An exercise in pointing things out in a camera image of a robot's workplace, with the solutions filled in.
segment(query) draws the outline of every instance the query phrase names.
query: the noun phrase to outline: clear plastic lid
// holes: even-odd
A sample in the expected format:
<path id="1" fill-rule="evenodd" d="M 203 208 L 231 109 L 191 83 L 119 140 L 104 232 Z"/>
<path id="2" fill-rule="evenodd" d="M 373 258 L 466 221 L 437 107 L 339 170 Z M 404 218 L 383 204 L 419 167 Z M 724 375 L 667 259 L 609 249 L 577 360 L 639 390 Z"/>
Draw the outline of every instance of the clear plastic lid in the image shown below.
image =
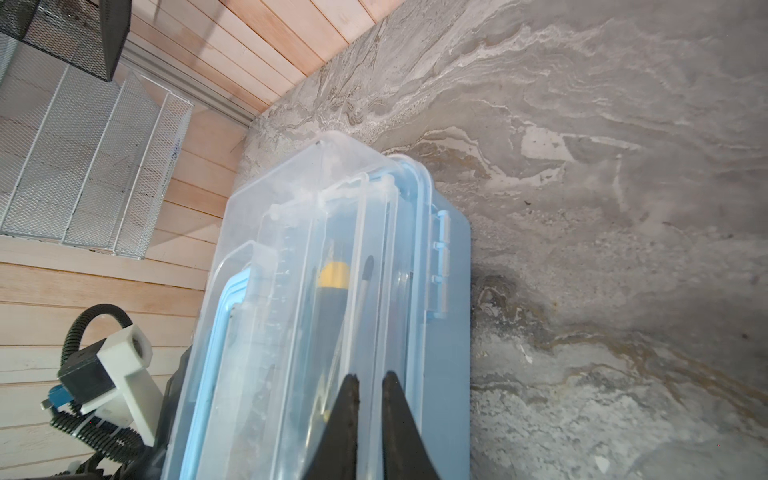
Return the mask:
<path id="1" fill-rule="evenodd" d="M 348 372 L 358 478 L 380 477 L 387 371 L 418 423 L 431 192 L 330 133 L 230 198 L 163 478 L 300 478 Z"/>

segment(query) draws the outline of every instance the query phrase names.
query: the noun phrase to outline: black cable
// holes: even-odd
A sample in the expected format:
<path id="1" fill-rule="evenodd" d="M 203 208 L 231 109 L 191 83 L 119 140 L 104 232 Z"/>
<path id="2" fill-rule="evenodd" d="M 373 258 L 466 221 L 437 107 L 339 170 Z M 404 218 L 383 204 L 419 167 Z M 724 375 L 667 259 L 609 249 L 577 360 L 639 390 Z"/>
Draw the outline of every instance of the black cable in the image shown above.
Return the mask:
<path id="1" fill-rule="evenodd" d="M 62 366 L 73 353 L 80 349 L 86 327 L 99 315 L 113 316 L 122 328 L 133 325 L 131 318 L 122 308 L 110 303 L 101 303 L 85 310 L 69 327 L 64 346 L 61 348 Z M 82 415 L 80 413 L 81 405 L 76 401 L 70 402 L 69 406 L 72 413 L 55 412 L 50 425 L 69 435 L 78 430 L 79 427 L 74 436 L 96 451 L 96 454 L 88 461 L 89 468 L 95 468 L 101 461 L 98 455 L 103 455 L 115 462 L 130 463 L 144 451 L 144 442 L 135 430 L 122 429 L 114 433 L 114 425 L 111 423 L 102 422 L 96 416 L 89 419 Z"/>

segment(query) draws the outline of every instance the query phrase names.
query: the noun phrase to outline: gray marble surface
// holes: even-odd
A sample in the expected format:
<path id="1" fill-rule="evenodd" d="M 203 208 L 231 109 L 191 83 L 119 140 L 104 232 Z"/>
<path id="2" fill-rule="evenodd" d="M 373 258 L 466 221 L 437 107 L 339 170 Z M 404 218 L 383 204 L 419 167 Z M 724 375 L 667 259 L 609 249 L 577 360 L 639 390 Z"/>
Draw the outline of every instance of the gray marble surface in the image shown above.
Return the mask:
<path id="1" fill-rule="evenodd" d="M 768 478 L 768 2 L 405 0 L 250 129 L 472 223 L 472 475 Z"/>

